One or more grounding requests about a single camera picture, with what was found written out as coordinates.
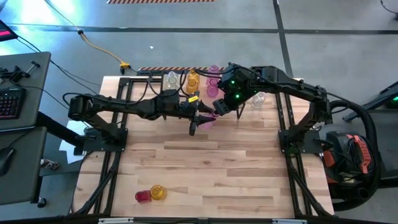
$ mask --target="wheel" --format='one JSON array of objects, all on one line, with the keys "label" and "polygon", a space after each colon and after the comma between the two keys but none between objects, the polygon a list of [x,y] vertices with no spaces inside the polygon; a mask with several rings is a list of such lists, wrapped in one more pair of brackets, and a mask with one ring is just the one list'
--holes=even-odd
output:
[{"label": "wheel", "polygon": [[39,201],[37,202],[37,208],[44,208],[46,204],[47,200],[45,198],[39,198]]}]

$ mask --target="transparent cup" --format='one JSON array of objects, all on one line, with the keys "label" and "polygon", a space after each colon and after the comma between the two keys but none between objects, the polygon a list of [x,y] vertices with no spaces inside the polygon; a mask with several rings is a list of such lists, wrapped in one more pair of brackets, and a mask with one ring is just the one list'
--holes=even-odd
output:
[{"label": "transparent cup", "polygon": [[266,100],[266,94],[263,92],[259,92],[256,95],[254,95],[251,104],[255,108],[261,108],[265,100]]},{"label": "transparent cup", "polygon": [[178,75],[175,72],[169,72],[166,76],[167,89],[168,90],[178,90],[180,84],[178,83]]}]

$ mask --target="white paper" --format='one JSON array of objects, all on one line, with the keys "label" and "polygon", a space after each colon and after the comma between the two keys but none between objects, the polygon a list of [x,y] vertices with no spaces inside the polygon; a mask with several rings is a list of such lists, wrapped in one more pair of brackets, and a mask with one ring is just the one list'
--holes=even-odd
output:
[{"label": "white paper", "polygon": [[[85,128],[87,128],[87,126],[81,121],[69,121],[67,128],[71,129],[72,131],[76,132],[79,135],[84,135]],[[68,164],[71,164],[72,162],[80,161],[85,157],[84,155],[82,155],[82,156],[73,155],[74,150],[75,150],[74,145],[71,145],[71,144],[67,143],[66,141],[62,140],[61,145],[60,145],[60,151],[67,152]]]}]

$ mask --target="gray concrete floor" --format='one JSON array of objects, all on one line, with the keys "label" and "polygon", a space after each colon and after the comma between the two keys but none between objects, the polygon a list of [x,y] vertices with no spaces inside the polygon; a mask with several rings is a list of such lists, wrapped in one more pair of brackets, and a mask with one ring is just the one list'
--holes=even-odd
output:
[{"label": "gray concrete floor", "polygon": [[[272,0],[217,0],[214,3],[108,5],[106,0],[52,1],[77,26],[145,28],[238,28],[276,29]],[[398,11],[398,2],[387,1]],[[285,29],[398,30],[394,15],[378,0],[279,0]],[[69,26],[42,0],[8,0],[0,19],[9,24]],[[52,60],[91,82],[105,75],[119,75],[118,61],[99,52],[76,32],[41,31],[21,26],[16,32]],[[274,65],[285,69],[278,34],[176,33],[176,32],[85,32],[134,68],[159,66]],[[365,103],[397,81],[398,35],[298,35],[288,34],[287,49],[294,77],[324,86],[328,91],[357,103]],[[30,50],[16,40],[0,42],[0,55]],[[98,86],[89,85],[95,91]],[[45,89],[60,99],[67,91],[87,92],[50,66]],[[44,94],[40,110],[58,122],[67,123],[67,111]],[[339,121],[344,115],[338,114]],[[379,116],[378,123],[396,120]],[[361,130],[358,122],[352,124]],[[46,152],[56,152],[60,141],[50,137]],[[77,174],[44,178],[43,209],[19,203],[0,207],[0,220],[66,215],[72,201]],[[398,191],[379,190],[366,204],[337,215],[345,218],[398,223]]]}]

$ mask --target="yellow cup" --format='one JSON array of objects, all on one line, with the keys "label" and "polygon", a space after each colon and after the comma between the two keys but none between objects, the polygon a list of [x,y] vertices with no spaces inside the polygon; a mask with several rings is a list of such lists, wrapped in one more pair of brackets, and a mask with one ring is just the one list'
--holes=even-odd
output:
[{"label": "yellow cup", "polygon": [[160,185],[155,185],[150,189],[150,196],[154,200],[163,200],[164,198],[166,198],[166,195],[167,195],[166,188]]}]

